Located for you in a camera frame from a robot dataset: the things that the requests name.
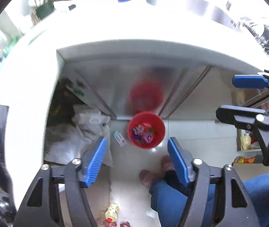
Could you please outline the white green medicine box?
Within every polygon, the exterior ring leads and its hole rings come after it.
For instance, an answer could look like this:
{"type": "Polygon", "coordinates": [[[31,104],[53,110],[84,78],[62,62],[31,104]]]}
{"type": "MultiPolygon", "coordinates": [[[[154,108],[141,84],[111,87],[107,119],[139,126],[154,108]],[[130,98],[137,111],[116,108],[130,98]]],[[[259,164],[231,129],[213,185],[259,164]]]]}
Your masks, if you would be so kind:
{"type": "Polygon", "coordinates": [[[116,140],[116,142],[118,143],[118,145],[119,145],[120,147],[123,147],[123,146],[126,145],[126,140],[125,140],[125,138],[123,137],[123,135],[122,135],[118,130],[114,131],[114,132],[112,133],[112,136],[113,136],[113,138],[116,140]]]}

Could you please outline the red trash bin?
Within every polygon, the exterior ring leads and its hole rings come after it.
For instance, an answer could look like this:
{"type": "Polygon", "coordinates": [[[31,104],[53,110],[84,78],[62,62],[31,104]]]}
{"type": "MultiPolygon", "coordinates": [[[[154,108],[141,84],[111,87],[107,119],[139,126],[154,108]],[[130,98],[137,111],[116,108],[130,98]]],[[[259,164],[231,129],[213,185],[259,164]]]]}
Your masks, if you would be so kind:
{"type": "Polygon", "coordinates": [[[132,145],[144,150],[158,146],[163,141],[165,133],[164,121],[152,112],[136,114],[127,127],[127,135],[132,145]]]}

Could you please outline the grey plastic sack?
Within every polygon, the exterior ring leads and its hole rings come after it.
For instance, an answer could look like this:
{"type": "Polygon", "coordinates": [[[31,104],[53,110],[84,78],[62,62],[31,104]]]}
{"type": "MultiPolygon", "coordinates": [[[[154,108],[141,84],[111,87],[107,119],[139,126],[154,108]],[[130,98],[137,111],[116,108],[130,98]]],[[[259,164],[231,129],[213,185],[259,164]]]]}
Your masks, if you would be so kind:
{"type": "Polygon", "coordinates": [[[81,157],[99,137],[106,138],[106,152],[103,164],[113,166],[111,156],[111,118],[98,108],[74,105],[75,115],[71,124],[58,124],[46,128],[44,160],[66,165],[74,158],[81,157]]]}

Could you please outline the black green power adapter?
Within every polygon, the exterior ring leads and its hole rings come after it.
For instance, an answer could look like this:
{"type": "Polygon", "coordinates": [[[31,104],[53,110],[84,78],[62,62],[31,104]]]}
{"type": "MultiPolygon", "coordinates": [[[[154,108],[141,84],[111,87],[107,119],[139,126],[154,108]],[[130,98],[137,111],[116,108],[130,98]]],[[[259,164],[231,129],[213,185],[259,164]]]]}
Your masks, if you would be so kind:
{"type": "Polygon", "coordinates": [[[76,5],[75,5],[75,4],[72,4],[72,5],[70,5],[68,8],[69,8],[69,10],[71,11],[71,10],[73,10],[73,9],[76,8],[76,5]]]}

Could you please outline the dark green utensil mug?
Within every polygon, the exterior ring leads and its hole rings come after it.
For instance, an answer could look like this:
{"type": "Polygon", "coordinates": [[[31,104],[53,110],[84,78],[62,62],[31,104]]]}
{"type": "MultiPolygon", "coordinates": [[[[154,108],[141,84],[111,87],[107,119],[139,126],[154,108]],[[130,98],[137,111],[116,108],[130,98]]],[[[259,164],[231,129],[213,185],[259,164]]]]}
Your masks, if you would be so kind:
{"type": "Polygon", "coordinates": [[[44,3],[43,5],[39,6],[36,10],[36,15],[40,20],[43,20],[51,13],[54,12],[54,4],[53,1],[49,0],[48,2],[44,3]]]}

